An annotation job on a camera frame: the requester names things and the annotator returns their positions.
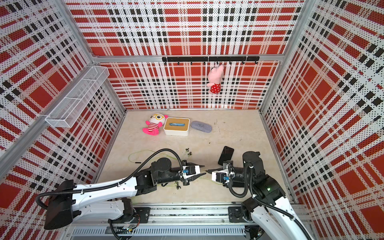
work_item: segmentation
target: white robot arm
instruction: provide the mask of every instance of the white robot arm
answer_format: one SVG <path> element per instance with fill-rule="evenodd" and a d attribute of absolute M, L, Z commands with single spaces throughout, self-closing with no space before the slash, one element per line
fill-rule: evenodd
<path fill-rule="evenodd" d="M 207 170 L 212 180 L 229 188 L 236 197 L 245 197 L 247 191 L 252 197 L 242 202 L 244 220 L 257 223 L 272 240 L 313 240 L 294 212 L 283 189 L 275 179 L 265 174 L 259 152 L 243 154 L 243 168 L 233 167 L 233 161 L 226 161 L 219 169 Z M 236 193 L 232 187 L 243 187 Z"/>
<path fill-rule="evenodd" d="M 171 168 L 171 161 L 162 157 L 152 162 L 151 167 L 140 170 L 153 156 L 169 151 L 178 159 L 180 167 Z M 200 167 L 194 163 L 181 161 L 171 149 L 161 149 L 146 159 L 130 176 L 110 182 L 98 184 L 78 184 L 73 180 L 64 181 L 54 192 L 40 194 L 36 198 L 39 206 L 46 209 L 44 229 L 52 230 L 67 226 L 72 221 L 84 219 L 110 219 L 114 223 L 126 222 L 134 218 L 130 199 L 107 201 L 110 199 L 133 197 L 157 190 L 158 184 L 181 181 L 189 185 L 205 173 L 200 173 Z M 41 198 L 50 196 L 48 205 Z"/>

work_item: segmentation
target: red polka dot dress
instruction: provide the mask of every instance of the red polka dot dress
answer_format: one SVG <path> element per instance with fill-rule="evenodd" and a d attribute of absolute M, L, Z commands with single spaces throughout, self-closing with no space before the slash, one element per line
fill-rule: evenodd
<path fill-rule="evenodd" d="M 221 90 L 221 84 L 214 84 L 212 87 L 211 87 L 211 89 L 210 89 L 210 91 L 211 91 L 211 93 L 219 93 L 220 92 L 220 90 Z"/>

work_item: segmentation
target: pink stuffed toy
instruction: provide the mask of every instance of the pink stuffed toy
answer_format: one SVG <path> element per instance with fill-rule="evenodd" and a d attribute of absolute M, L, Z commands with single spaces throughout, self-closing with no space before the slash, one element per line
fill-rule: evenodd
<path fill-rule="evenodd" d="M 152 115 L 149 121 L 145 122 L 148 125 L 148 127 L 143 128 L 143 132 L 152 136 L 158 135 L 159 128 L 164 125 L 167 117 L 168 117 L 167 115 L 163 115 L 160 113 L 156 113 Z"/>
<path fill-rule="evenodd" d="M 207 87 L 211 89 L 208 93 L 218 94 L 221 90 L 221 81 L 224 77 L 224 65 L 220 65 L 219 67 L 214 67 L 208 73 L 208 81 Z"/>

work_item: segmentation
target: red plaid pattern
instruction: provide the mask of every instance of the red plaid pattern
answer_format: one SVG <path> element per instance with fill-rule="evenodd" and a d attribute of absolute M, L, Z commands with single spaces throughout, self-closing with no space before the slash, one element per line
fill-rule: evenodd
<path fill-rule="evenodd" d="M 277 61 L 224 62 L 219 94 L 208 94 L 206 77 L 215 63 L 107 63 L 113 88 L 127 109 L 258 109 Z"/>
<path fill-rule="evenodd" d="M 318 1 L 265 117 L 322 239 L 383 239 L 384 5 Z"/>
<path fill-rule="evenodd" d="M 0 237 L 55 239 L 35 198 L 63 181 L 91 183 L 122 114 L 101 87 L 72 128 L 46 128 L 0 181 Z"/>
<path fill-rule="evenodd" d="M 96 56 L 280 54 L 303 1 L 65 0 Z"/>
<path fill-rule="evenodd" d="M 51 2 L 5 1 L 0 16 L 2 155 L 89 62 Z"/>

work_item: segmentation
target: white wire basket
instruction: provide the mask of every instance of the white wire basket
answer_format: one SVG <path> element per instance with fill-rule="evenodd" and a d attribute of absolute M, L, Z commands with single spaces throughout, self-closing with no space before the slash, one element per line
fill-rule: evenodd
<path fill-rule="evenodd" d="M 72 127 L 93 95 L 109 76 L 106 67 L 92 66 L 45 118 L 53 127 Z"/>

